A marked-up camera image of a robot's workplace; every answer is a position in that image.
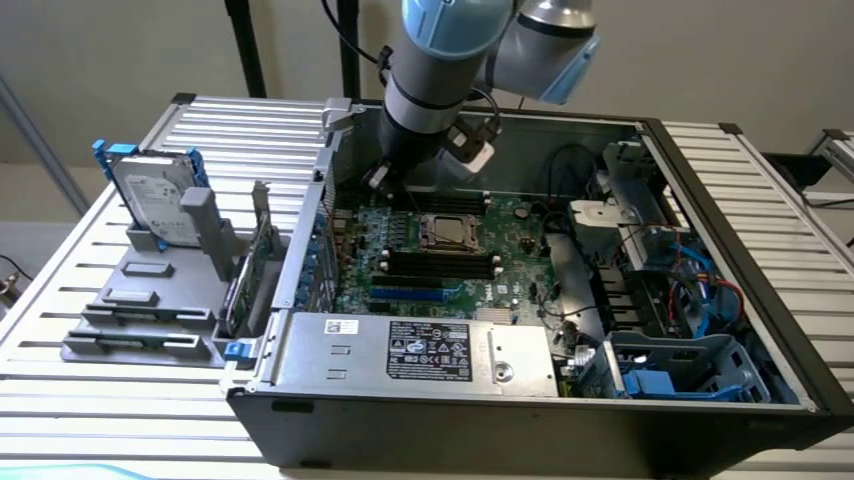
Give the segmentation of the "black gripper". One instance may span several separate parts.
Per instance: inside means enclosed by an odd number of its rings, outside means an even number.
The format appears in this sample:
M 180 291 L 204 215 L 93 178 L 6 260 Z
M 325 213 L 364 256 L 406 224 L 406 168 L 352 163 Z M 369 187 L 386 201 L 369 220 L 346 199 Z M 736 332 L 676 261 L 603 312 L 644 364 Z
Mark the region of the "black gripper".
M 380 114 L 377 141 L 380 158 L 369 169 L 369 188 L 377 194 L 394 194 L 413 168 L 438 151 L 448 130 L 430 134 L 404 128 L 386 110 Z

